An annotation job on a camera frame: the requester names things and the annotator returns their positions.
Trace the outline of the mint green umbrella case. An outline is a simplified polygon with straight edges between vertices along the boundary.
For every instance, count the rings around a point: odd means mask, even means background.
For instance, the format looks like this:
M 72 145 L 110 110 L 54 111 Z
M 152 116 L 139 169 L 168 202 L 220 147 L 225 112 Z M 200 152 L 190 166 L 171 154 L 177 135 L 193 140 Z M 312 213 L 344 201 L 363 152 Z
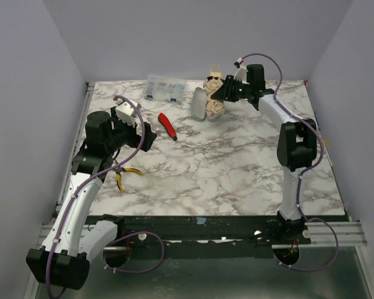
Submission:
M 198 121 L 205 120 L 206 103 L 207 103 L 206 92 L 200 87 L 195 88 L 193 97 L 191 100 L 191 116 L 195 120 L 198 120 Z

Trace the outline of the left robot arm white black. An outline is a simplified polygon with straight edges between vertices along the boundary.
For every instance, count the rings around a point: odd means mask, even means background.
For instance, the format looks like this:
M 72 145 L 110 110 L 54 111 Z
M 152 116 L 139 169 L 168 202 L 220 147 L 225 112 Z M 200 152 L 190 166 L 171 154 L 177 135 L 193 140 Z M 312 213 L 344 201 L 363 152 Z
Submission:
M 149 123 L 141 120 L 140 105 L 123 102 L 110 112 L 87 116 L 85 139 L 74 156 L 64 202 L 54 225 L 39 249 L 28 251 L 26 262 L 39 283 L 79 290 L 93 259 L 121 237 L 125 224 L 118 216 L 101 216 L 95 227 L 83 232 L 93 200 L 107 173 L 114 170 L 122 146 L 148 151 L 156 138 Z

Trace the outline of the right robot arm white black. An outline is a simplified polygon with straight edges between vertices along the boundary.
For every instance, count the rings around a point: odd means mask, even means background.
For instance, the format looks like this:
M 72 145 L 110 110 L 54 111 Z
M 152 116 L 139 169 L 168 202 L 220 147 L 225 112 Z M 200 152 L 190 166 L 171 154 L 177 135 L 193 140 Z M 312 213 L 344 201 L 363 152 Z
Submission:
M 284 172 L 282 202 L 277 211 L 277 230 L 292 233 L 304 229 L 305 219 L 300 200 L 305 184 L 304 171 L 317 157 L 316 124 L 300 121 L 277 99 L 276 91 L 266 87 L 261 64 L 241 66 L 235 75 L 227 75 L 211 98 L 223 102 L 247 100 L 264 114 L 279 131 L 277 159 Z

